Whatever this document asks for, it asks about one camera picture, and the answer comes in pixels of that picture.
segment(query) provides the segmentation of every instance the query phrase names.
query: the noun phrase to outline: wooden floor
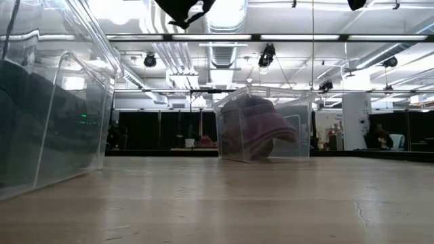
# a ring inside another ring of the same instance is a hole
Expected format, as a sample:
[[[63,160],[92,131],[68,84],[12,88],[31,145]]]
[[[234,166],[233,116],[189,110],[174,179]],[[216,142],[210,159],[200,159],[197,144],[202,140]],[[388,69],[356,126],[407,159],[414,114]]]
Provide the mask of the wooden floor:
[[[0,243],[434,243],[434,165],[110,157],[1,202]]]

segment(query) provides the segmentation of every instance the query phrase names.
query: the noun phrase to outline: person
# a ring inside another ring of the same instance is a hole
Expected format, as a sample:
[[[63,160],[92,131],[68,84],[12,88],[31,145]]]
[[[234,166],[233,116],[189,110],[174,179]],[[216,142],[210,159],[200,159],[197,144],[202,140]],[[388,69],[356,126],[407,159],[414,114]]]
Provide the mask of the person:
[[[393,140],[390,133],[382,128],[380,123],[375,127],[371,127],[370,132],[367,134],[366,146],[368,149],[381,149],[389,150],[393,147]]]

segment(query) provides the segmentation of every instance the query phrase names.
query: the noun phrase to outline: white pillar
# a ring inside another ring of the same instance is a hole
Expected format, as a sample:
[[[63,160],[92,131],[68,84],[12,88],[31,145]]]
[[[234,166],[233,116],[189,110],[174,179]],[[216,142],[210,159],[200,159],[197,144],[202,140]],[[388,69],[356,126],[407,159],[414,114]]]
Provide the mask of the white pillar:
[[[342,80],[345,90],[371,90],[370,75],[358,72],[354,77]],[[364,136],[369,130],[369,114],[372,112],[371,95],[367,93],[342,96],[344,121],[344,149],[365,149]]]

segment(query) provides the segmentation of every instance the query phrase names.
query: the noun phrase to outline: box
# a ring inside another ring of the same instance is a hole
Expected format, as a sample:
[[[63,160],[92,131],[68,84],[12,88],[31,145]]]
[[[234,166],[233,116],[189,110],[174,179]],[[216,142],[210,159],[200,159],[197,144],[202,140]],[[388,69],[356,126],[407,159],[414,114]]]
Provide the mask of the box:
[[[213,105],[222,159],[280,163],[309,157],[316,94],[248,86]]]

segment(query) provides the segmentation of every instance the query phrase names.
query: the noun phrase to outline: floor crack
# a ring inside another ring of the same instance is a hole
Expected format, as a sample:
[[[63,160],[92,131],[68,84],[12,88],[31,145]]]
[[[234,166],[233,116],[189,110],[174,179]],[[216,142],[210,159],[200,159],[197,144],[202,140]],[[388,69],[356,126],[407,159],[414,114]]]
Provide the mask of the floor crack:
[[[360,203],[359,203],[359,201],[356,200],[355,198],[353,198],[353,200],[354,200],[354,202],[355,202],[355,204],[356,204],[356,206],[357,206],[357,209],[359,210],[359,218],[363,220],[363,223],[365,224],[365,226],[368,226],[368,221],[367,221],[367,220],[365,219],[365,217],[363,216],[363,210],[361,210],[361,208],[360,208]]]

